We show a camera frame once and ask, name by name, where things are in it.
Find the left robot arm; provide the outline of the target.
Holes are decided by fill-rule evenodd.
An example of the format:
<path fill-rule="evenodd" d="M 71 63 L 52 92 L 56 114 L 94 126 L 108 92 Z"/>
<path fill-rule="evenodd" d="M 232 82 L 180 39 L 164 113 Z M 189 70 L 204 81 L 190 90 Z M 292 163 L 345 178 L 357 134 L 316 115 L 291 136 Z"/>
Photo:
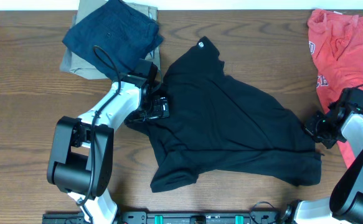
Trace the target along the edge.
<path fill-rule="evenodd" d="M 122 74 L 110 91 L 77 118 L 59 119 L 47 168 L 47 181 L 71 197 L 78 213 L 48 213 L 43 223 L 121 223 L 108 184 L 114 133 L 126 118 L 146 121 L 168 115 L 167 100 L 152 93 L 154 77 Z"/>

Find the black t-shirt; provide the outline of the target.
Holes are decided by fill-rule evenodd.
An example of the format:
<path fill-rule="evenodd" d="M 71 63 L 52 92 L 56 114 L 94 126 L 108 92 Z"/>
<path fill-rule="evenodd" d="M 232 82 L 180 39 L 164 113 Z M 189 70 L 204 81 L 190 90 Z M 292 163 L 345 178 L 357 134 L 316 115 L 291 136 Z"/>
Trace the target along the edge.
<path fill-rule="evenodd" d="M 167 118 L 127 122 L 148 136 L 158 163 L 153 192 L 194 184 L 212 170 L 269 175 L 316 185 L 321 156 L 301 121 L 274 97 L 224 73 L 206 37 L 167 70 L 160 94 Z"/>

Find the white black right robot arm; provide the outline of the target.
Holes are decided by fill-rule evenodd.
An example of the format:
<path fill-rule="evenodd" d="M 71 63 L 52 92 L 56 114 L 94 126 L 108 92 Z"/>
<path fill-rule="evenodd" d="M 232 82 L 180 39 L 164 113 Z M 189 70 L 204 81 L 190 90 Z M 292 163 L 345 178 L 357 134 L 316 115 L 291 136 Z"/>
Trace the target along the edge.
<path fill-rule="evenodd" d="M 329 197 L 289 205 L 277 223 L 363 223 L 363 108 L 342 108 L 340 132 L 358 155 Z"/>

